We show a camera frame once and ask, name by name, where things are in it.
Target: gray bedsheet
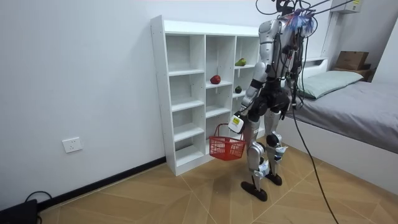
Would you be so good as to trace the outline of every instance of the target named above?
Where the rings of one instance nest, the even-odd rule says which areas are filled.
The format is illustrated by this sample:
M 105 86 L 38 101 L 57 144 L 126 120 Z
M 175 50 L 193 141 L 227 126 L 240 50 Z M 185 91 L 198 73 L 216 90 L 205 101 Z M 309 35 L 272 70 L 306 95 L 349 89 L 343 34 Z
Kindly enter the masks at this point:
M 316 101 L 305 100 L 295 115 L 305 123 L 398 154 L 398 86 L 357 82 Z

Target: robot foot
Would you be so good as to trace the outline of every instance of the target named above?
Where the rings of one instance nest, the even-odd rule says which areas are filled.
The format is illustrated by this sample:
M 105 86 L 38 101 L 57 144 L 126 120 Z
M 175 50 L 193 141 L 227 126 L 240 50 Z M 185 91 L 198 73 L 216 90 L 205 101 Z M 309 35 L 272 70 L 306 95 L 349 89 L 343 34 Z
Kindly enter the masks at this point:
M 262 189 L 261 189 L 261 191 L 256 190 L 256 187 L 253 184 L 250 184 L 250 183 L 244 181 L 244 182 L 241 183 L 241 187 L 247 193 L 255 196 L 256 198 L 258 198 L 262 202 L 266 202 L 267 199 L 268 199 L 267 193 L 264 190 L 262 190 Z
M 282 178 L 277 174 L 277 175 L 272 175 L 272 172 L 269 172 L 269 174 L 266 175 L 266 177 L 272 181 L 276 186 L 281 186 L 282 185 Z

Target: plastic basket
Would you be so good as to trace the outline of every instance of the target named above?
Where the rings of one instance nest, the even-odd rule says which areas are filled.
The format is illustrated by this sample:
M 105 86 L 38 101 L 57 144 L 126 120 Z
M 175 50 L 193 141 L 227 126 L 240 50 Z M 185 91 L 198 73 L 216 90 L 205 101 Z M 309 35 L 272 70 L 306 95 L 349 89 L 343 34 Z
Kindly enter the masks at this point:
M 220 136 L 220 126 L 222 125 L 228 124 L 219 124 L 214 132 L 214 136 L 210 136 L 210 155 L 224 161 L 242 158 L 244 146 L 246 145 L 242 136 L 240 140 Z

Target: power socket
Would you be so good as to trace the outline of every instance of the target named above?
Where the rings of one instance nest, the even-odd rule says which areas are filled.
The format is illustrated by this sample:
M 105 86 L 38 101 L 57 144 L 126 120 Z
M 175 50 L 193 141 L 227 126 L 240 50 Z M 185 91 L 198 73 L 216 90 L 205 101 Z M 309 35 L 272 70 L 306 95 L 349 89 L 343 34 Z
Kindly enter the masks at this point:
M 74 152 L 77 150 L 83 149 L 83 146 L 81 146 L 81 141 L 80 138 L 73 138 L 73 139 L 68 139 L 68 140 L 63 140 L 62 141 L 63 147 L 65 148 L 65 152 Z

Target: wooden floor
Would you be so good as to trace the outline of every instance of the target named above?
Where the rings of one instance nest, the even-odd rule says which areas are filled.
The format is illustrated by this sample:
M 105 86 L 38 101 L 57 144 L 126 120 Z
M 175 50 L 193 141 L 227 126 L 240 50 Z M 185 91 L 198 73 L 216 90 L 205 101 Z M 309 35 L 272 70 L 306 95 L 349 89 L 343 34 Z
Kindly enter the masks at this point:
M 316 160 L 330 205 L 340 223 L 398 223 L 398 196 Z M 289 148 L 278 187 L 262 186 L 268 201 L 241 189 L 250 181 L 246 158 L 217 159 L 181 176 L 158 166 L 115 185 L 42 212 L 44 224 L 324 224 L 334 223 L 308 155 Z

